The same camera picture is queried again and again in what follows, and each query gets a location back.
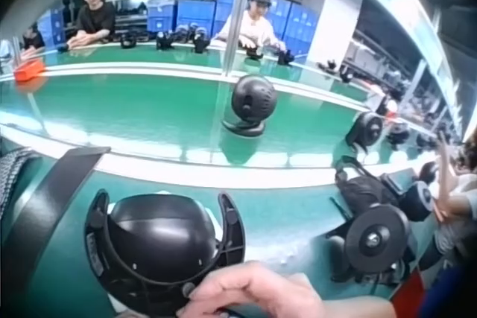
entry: man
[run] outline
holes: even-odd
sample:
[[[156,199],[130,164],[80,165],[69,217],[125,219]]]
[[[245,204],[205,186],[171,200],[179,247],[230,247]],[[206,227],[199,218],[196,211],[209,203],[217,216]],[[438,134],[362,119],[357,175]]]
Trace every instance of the man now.
[[[68,40],[68,49],[107,40],[114,34],[116,9],[103,0],[84,0],[78,14],[76,36]]]
[[[25,60],[45,47],[42,34],[38,31],[37,24],[32,24],[26,32],[23,33],[22,59]]]
[[[285,44],[277,39],[274,28],[265,18],[271,0],[250,0],[249,8],[244,12],[241,21],[239,42],[245,48],[269,45],[279,50],[285,50]],[[227,41],[230,29],[230,16],[216,39]]]
[[[433,241],[420,259],[421,270],[434,266],[467,236],[477,234],[477,146],[471,144],[464,153],[465,166],[471,174],[454,175],[450,168],[449,148],[440,133],[439,189],[435,214],[442,221]]]
[[[270,318],[396,318],[389,301],[361,296],[323,301],[302,273],[283,277],[257,262],[211,272],[178,318],[221,318],[230,305],[258,305]]]

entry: worker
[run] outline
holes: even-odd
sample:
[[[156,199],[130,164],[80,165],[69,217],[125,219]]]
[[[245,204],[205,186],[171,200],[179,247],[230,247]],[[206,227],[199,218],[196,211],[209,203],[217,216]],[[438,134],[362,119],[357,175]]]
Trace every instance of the worker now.
[[[45,47],[42,34],[38,31],[37,24],[32,24],[26,32],[23,33],[22,60],[34,56]]]
[[[285,43],[278,40],[271,23],[265,14],[271,6],[271,0],[250,0],[249,8],[244,12],[239,34],[239,43],[245,48],[271,46],[286,50]],[[226,42],[230,30],[230,16],[216,39]]]
[[[68,40],[68,49],[107,41],[114,34],[116,9],[104,0],[84,0],[77,20],[78,32]]]

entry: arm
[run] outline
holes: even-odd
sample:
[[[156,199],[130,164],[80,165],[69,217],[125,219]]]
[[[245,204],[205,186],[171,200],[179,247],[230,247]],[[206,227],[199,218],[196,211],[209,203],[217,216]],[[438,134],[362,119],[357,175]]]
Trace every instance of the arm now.
[[[396,318],[393,305],[379,297],[362,296],[323,303],[326,318]]]
[[[453,179],[449,177],[451,175],[449,168],[449,154],[447,153],[445,141],[440,143],[441,158],[440,164],[445,170],[440,172],[439,177],[439,198],[437,200],[437,206],[440,210],[443,210],[449,215],[457,217],[470,217],[472,215],[472,207],[470,201],[465,194],[450,196],[450,185],[454,184]]]
[[[104,39],[105,37],[108,37],[110,35],[110,31],[107,29],[102,29],[98,31],[97,33],[90,34],[89,35],[89,43],[95,42],[101,39]]]
[[[455,175],[455,172],[450,165],[450,160],[447,158],[447,163],[443,163],[442,154],[440,157],[440,165],[439,165],[439,175],[443,176],[445,174],[446,177],[446,189],[450,192],[453,191],[455,188],[458,187],[459,179],[458,176]]]
[[[219,40],[226,41],[227,37],[229,36],[229,30],[230,30],[230,16],[227,18],[227,21],[225,22],[225,25],[222,28],[222,30],[220,30],[215,37]]]

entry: black plastic part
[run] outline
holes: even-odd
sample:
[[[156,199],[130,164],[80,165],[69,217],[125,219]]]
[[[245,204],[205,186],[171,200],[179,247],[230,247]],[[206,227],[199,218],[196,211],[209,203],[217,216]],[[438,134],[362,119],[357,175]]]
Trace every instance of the black plastic part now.
[[[357,272],[384,272],[403,257],[410,232],[408,218],[401,210],[376,205],[353,220],[345,238],[345,255]],[[365,244],[371,234],[378,237],[374,247]]]
[[[436,180],[438,170],[439,167],[436,162],[427,162],[420,169],[419,180],[423,181],[427,185],[432,184]]]
[[[20,212],[2,249],[2,300],[23,294],[57,224],[78,189],[108,147],[80,147],[65,153],[46,174]]]
[[[381,117],[373,112],[363,112],[355,120],[344,139],[350,147],[354,148],[355,145],[358,145],[367,153],[367,147],[379,140],[383,127],[384,123]]]
[[[57,50],[58,50],[59,53],[63,54],[65,52],[69,51],[69,46],[68,46],[68,44],[61,45],[61,46],[58,46]]]
[[[382,174],[379,179],[381,180],[382,184],[389,189],[391,193],[394,194],[394,196],[398,199],[402,195],[404,195],[404,190],[399,186],[397,182],[391,179],[391,177],[388,174]]]
[[[252,60],[256,60],[256,61],[261,60],[263,58],[263,54],[257,54],[256,53],[257,49],[258,48],[248,48],[246,50],[248,58]]]
[[[172,317],[187,303],[192,286],[197,287],[212,270],[243,262],[245,233],[240,214],[226,193],[218,195],[223,219],[223,237],[217,254],[194,277],[180,282],[158,282],[139,275],[128,267],[115,251],[108,229],[107,206],[109,196],[99,191],[85,224],[85,245],[89,264],[103,288],[123,305],[150,317]]]
[[[244,137],[258,137],[265,131],[264,121],[260,121],[258,123],[247,123],[245,121],[240,121],[237,124],[231,124],[224,120],[222,121],[222,124],[230,132]]]
[[[280,51],[278,53],[278,64],[283,66],[290,66],[295,60],[295,56],[291,54],[290,50],[287,51]]]
[[[422,181],[413,182],[401,197],[399,207],[410,221],[424,221],[432,212],[434,199],[429,187]]]

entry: finger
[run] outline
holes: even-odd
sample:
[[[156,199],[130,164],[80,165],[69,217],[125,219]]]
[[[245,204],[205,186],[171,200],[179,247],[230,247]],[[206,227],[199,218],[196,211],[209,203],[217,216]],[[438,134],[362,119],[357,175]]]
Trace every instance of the finger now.
[[[189,298],[209,299],[225,290],[246,290],[254,298],[270,299],[286,284],[287,280],[277,273],[256,262],[249,262],[211,272]]]
[[[189,301],[183,311],[178,314],[178,317],[197,318],[204,314],[214,314],[229,305],[246,305],[253,302],[253,299],[247,296],[243,290],[226,290],[209,299]]]
[[[305,273],[295,273],[294,275],[289,276],[288,280],[295,284],[298,284],[301,287],[311,288],[314,290],[312,284],[310,283],[310,280]]]

